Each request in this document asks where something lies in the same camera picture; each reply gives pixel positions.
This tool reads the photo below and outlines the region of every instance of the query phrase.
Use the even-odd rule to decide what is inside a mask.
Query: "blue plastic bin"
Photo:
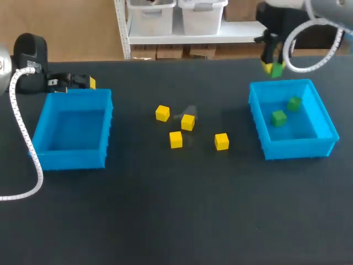
[[[298,112],[287,110],[291,97],[302,98]],[[252,83],[249,104],[266,160],[326,157],[339,140],[311,80]],[[277,128],[271,124],[271,115],[280,109],[287,122]]]
[[[109,89],[49,94],[33,137],[43,170],[104,168],[112,112]]]

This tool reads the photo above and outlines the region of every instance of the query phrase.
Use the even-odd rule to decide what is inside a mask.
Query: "black tabletop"
[[[297,59],[312,64],[317,59]],[[34,196],[0,204],[0,262],[64,264],[344,264],[353,262],[353,59],[305,75],[340,141],[325,159],[265,161],[248,107],[249,84],[269,80],[259,60],[59,63],[111,88],[106,169],[45,172]],[[33,135],[45,95],[18,96]],[[180,121],[197,106],[185,147]],[[36,173],[8,95],[0,98],[0,195],[26,192]],[[227,133],[217,152],[214,134]]]

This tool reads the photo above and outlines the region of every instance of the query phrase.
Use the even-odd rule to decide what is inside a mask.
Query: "white coiled cable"
[[[297,72],[297,73],[312,72],[312,71],[315,71],[315,70],[321,68],[322,66],[324,66],[335,55],[335,53],[341,43],[343,31],[346,31],[349,34],[352,34],[351,31],[349,31],[348,29],[342,28],[338,24],[335,24],[335,23],[328,21],[324,18],[318,18],[318,19],[315,18],[310,0],[305,0],[305,4],[306,4],[306,8],[307,8],[307,12],[310,17],[310,20],[301,24],[295,30],[293,30],[283,45],[283,60],[286,63],[287,67],[291,71]],[[306,68],[295,67],[291,63],[290,58],[289,58],[292,42],[296,39],[296,37],[299,35],[299,33],[301,33],[302,31],[304,31],[307,28],[314,26],[314,25],[331,25],[331,26],[338,28],[334,43],[333,43],[330,51],[327,53],[327,55],[321,61],[319,61],[317,64],[310,66],[310,67],[306,67]]]
[[[25,192],[25,193],[22,193],[22,194],[13,195],[13,196],[1,196],[0,201],[19,200],[19,199],[29,197],[29,196],[35,194],[43,184],[43,170],[42,170],[42,167],[40,166],[40,162],[37,157],[37,153],[34,150],[34,147],[33,147],[31,138],[29,137],[26,126],[23,123],[23,119],[21,117],[20,110],[17,106],[16,93],[15,93],[16,83],[17,83],[18,79],[22,75],[27,75],[30,73],[35,73],[35,69],[33,67],[26,67],[26,68],[22,68],[20,70],[16,70],[16,73],[12,76],[11,81],[10,81],[9,95],[10,95],[11,106],[12,106],[13,113],[15,115],[17,124],[21,130],[21,133],[23,135],[23,139],[26,142],[27,148],[28,148],[28,150],[31,154],[31,157],[33,159],[33,162],[34,162],[34,166],[37,170],[38,181],[37,181],[37,185],[32,190]]]

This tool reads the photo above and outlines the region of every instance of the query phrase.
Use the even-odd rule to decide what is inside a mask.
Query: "robotic arm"
[[[353,30],[352,0],[266,0],[273,7],[306,9],[311,19],[325,18],[336,25]]]
[[[267,27],[255,41],[265,45],[261,61],[273,78],[282,74],[284,66],[299,73],[311,72],[325,65],[338,49],[343,32],[352,34],[353,0],[266,0],[260,3],[256,19]],[[324,59],[307,68],[297,68],[290,62],[291,51],[299,33],[314,25],[330,25],[338,29],[335,41]],[[278,62],[273,62],[277,43],[283,43]]]
[[[25,33],[17,38],[13,56],[0,45],[0,96],[8,89],[15,119],[23,135],[37,171],[36,186],[25,193],[0,196],[0,201],[18,200],[36,193],[43,184],[43,171],[31,138],[17,106],[16,94],[67,92],[67,88],[95,89],[95,80],[89,75],[50,73],[48,71],[46,41],[39,36]]]

